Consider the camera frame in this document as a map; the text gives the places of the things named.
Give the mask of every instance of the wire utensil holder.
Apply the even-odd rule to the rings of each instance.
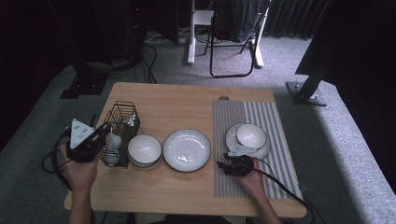
[[[140,119],[134,103],[116,101],[113,108],[108,111],[105,122],[112,126],[113,134],[121,137],[122,143],[116,151],[109,150],[107,138],[101,160],[107,166],[128,168],[128,144],[137,135],[140,127]]]

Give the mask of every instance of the gray carpet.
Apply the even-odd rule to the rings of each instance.
[[[327,223],[395,223],[396,197],[382,176],[361,132],[348,113],[337,89],[321,82],[319,90],[328,103],[325,107],[295,105],[285,86],[286,81],[305,81],[294,72],[309,45],[299,38],[265,37],[261,42],[264,68],[248,77],[214,79],[209,75],[209,55],[204,43],[197,42],[194,65],[187,65],[188,42],[179,46],[154,39],[158,50],[152,72],[163,84],[185,84],[238,88],[269,89],[287,137],[295,170],[304,196]],[[145,48],[144,59],[151,63],[154,51]],[[248,66],[248,57],[238,63],[216,63],[231,72]],[[64,127],[76,118],[90,122],[99,115],[115,82],[146,82],[142,65],[135,69],[112,72],[102,95],[60,99],[75,71],[66,67],[43,93],[26,121],[0,153],[0,223],[66,223],[64,209],[67,189],[56,176],[45,173],[40,162],[51,150]],[[98,222],[103,212],[97,212]],[[125,223],[127,214],[109,213],[106,223]],[[294,219],[309,223],[311,216]]]

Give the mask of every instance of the folding chair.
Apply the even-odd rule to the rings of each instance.
[[[252,15],[244,15],[246,12],[246,7],[238,7],[238,6],[232,6],[232,4],[250,4],[249,8],[250,10],[255,10],[255,11],[250,11],[255,13],[254,22],[252,22]],[[206,46],[205,46],[205,53],[209,45],[209,39],[210,39],[210,75],[215,78],[220,78],[220,77],[246,77],[250,75],[250,73],[253,71],[253,66],[254,66],[254,57],[256,55],[256,51],[258,46],[258,41],[257,39],[259,38],[259,35],[261,34],[260,32],[260,24],[261,22],[264,22],[264,19],[266,17],[266,13],[268,10],[268,7],[270,5],[270,0],[213,0],[213,17],[211,20],[211,26],[209,29],[209,34],[207,37],[206,41]],[[238,20],[236,15],[241,15],[242,16],[250,16],[250,18],[240,18]],[[241,21],[248,21],[247,23],[249,24],[242,24],[242,26],[245,25],[245,33],[247,36],[235,36],[233,35],[233,30],[230,31],[230,27],[222,27],[221,24],[219,23],[226,23],[228,22],[228,26],[231,24],[231,29],[233,29],[233,26],[239,27],[241,26]],[[232,44],[232,45],[214,45],[215,38],[218,40],[228,40],[232,41],[234,43],[241,43],[245,42],[243,45],[240,44]],[[243,50],[245,49],[246,45],[255,39],[254,41],[254,46],[253,46],[253,54],[251,54],[251,65],[250,69],[247,73],[245,74],[223,74],[223,75],[215,75],[213,73],[213,50],[214,48],[224,48],[224,47],[242,47],[239,53],[242,53]]]

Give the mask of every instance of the metal rack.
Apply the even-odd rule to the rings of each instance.
[[[108,150],[108,139],[101,156],[102,162],[107,166],[128,168],[128,144],[137,135],[140,119],[132,102],[116,101],[113,108],[108,111],[105,122],[112,126],[112,132],[122,139],[118,153]]]

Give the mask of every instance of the white plate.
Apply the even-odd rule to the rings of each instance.
[[[163,158],[166,163],[181,172],[200,169],[209,157],[209,140],[202,133],[192,129],[172,133],[163,144]]]
[[[236,131],[243,124],[244,123],[235,124],[233,127],[231,127],[227,131],[227,133],[225,135],[225,142],[226,142],[227,148],[230,151],[236,151],[236,144],[238,143],[237,138],[236,138]],[[266,137],[266,142],[265,142],[264,146],[257,149],[257,151],[255,151],[255,152],[248,153],[247,155],[249,157],[257,157],[258,159],[263,160],[265,157],[268,156],[268,154],[271,151],[271,142],[269,140],[268,134],[267,133],[265,133],[265,134],[267,135],[267,137]]]

